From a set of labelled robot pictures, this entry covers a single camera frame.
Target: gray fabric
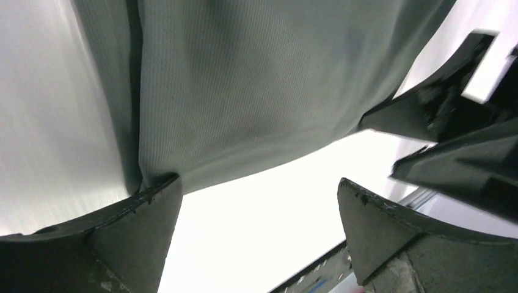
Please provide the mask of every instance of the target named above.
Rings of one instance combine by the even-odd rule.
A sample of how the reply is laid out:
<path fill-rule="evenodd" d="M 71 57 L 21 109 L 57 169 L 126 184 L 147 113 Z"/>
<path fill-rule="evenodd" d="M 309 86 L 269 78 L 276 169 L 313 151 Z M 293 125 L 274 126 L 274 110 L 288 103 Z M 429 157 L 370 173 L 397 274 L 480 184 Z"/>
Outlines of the gray fabric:
<path fill-rule="evenodd" d="M 78 2 L 100 71 L 120 70 L 103 84 L 128 93 L 123 1 Z M 453 3 L 139 1 L 144 185 L 176 172 L 190 193 L 344 137 L 397 88 Z M 112 97 L 112 109 L 130 103 Z"/>

